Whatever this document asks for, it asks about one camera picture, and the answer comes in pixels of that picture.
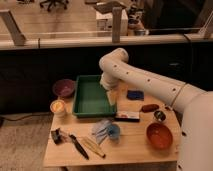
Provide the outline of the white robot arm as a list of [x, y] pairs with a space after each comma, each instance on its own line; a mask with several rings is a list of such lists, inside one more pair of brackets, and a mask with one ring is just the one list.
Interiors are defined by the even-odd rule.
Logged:
[[122, 80], [181, 113], [182, 133], [176, 171], [213, 171], [213, 91], [133, 67], [128, 60], [124, 48], [101, 57], [100, 84], [110, 91]]

